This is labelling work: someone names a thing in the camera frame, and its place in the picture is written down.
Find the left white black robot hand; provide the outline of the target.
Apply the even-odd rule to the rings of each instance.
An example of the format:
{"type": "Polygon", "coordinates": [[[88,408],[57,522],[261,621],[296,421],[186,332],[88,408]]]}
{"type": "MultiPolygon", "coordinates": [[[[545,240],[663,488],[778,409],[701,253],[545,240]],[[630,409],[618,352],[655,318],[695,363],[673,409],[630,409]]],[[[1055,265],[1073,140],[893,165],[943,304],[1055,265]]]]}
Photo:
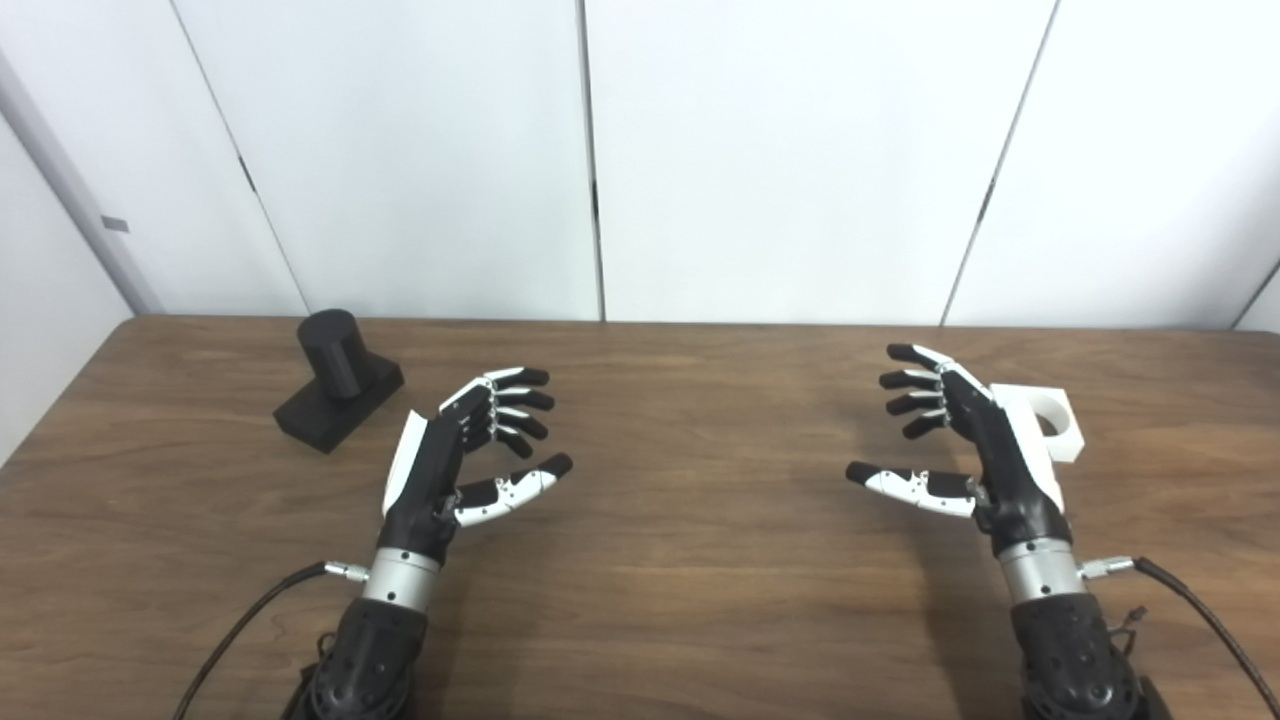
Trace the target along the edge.
{"type": "Polygon", "coordinates": [[[534,416],[556,406],[543,392],[549,380],[549,372],[531,366],[486,372],[442,401],[433,416],[412,411],[392,461],[378,550],[444,562],[458,529],[503,518],[563,479],[573,468],[567,454],[506,477],[460,483],[463,460],[485,446],[532,456],[532,442],[549,436],[534,416]]]}

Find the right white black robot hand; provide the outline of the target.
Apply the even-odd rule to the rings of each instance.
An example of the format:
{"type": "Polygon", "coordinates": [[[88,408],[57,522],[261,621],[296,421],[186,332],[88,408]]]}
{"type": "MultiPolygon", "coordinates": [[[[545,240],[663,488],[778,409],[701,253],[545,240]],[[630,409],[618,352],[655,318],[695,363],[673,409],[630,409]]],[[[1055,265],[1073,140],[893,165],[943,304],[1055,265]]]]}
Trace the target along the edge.
{"type": "Polygon", "coordinates": [[[997,397],[993,386],[977,379],[963,364],[932,348],[891,343],[887,355],[902,368],[879,377],[884,389],[902,389],[884,407],[892,416],[911,414],[902,428],[908,439],[933,430],[951,430],[977,451],[978,474],[883,468],[850,462],[855,484],[916,509],[972,518],[1000,555],[1016,544],[1073,543],[1053,462],[1034,415],[1025,415],[997,397]]]}

